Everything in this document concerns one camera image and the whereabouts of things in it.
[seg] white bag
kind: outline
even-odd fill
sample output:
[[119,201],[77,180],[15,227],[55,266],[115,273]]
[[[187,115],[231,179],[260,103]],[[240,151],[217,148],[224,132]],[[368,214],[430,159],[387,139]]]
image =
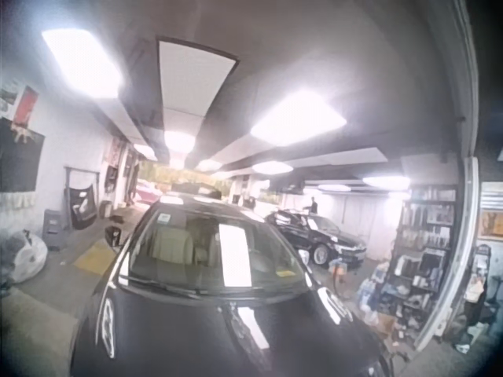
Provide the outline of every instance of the white bag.
[[11,278],[14,283],[21,283],[40,272],[46,264],[47,246],[40,238],[30,234],[28,238],[22,232],[14,233],[12,237],[24,238],[24,246],[19,249],[14,258],[14,270]]

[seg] black car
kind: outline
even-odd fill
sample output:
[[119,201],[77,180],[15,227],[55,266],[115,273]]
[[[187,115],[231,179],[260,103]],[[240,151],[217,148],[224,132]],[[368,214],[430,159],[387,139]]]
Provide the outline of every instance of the black car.
[[342,258],[348,265],[357,265],[365,258],[365,243],[342,232],[328,218],[279,210],[267,216],[266,220],[276,226],[295,249],[309,251],[310,260],[317,265],[326,267],[336,258]]
[[71,376],[387,376],[382,342],[253,212],[165,196],[118,251],[73,340]]

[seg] side mirror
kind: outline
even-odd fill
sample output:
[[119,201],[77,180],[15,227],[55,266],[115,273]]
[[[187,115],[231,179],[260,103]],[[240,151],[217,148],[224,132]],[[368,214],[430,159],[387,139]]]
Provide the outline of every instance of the side mirror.
[[119,252],[120,250],[120,235],[122,230],[116,226],[110,225],[105,228],[105,240],[107,244],[114,250],[114,252]]
[[309,263],[309,258],[310,258],[309,251],[299,249],[299,255],[300,255],[300,258],[302,259],[302,262],[304,263],[304,265],[307,265],[307,263]]

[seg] picture frame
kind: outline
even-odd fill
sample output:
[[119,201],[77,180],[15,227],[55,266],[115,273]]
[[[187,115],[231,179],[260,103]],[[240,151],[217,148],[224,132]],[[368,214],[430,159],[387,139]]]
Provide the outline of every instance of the picture frame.
[[481,210],[478,238],[503,242],[503,210]]

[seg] floor mat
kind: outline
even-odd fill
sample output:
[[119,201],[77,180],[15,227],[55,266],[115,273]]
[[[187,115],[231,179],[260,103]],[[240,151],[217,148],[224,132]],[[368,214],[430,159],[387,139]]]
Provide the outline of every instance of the floor mat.
[[103,275],[115,257],[116,253],[103,240],[99,240],[73,265],[84,271]]

